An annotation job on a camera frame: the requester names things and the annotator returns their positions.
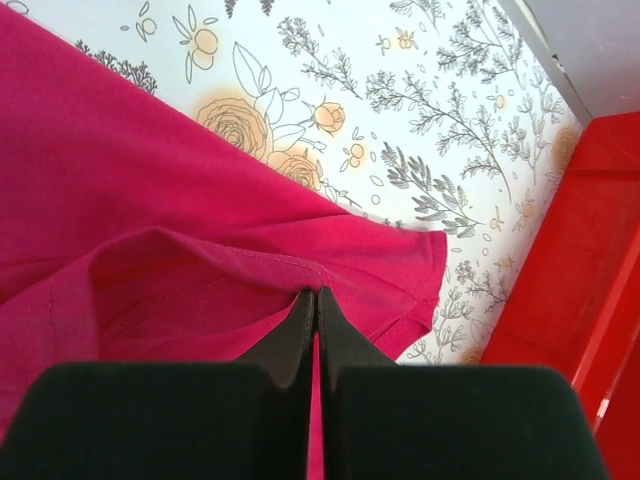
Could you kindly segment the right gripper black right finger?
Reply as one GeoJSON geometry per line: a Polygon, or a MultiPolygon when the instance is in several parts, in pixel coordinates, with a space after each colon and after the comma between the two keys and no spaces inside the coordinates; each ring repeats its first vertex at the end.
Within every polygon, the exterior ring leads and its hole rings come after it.
{"type": "Polygon", "coordinates": [[[319,292],[329,479],[605,479],[579,398],[531,366],[401,366],[319,292]]]}

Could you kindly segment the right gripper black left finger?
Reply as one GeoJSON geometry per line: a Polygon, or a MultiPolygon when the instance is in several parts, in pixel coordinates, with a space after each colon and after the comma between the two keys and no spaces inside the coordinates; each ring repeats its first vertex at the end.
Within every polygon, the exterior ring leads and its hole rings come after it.
{"type": "Polygon", "coordinates": [[[67,363],[20,404],[5,479],[303,479],[316,297],[227,363],[67,363]]]}

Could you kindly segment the magenta t shirt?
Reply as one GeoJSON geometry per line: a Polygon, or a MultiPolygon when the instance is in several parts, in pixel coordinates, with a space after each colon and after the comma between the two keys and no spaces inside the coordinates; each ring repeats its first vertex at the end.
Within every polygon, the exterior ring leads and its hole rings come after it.
{"type": "Polygon", "coordinates": [[[1,10],[1,446],[67,363],[227,363],[316,297],[307,475],[325,479],[319,292],[393,362],[446,239],[353,215],[1,10]]]}

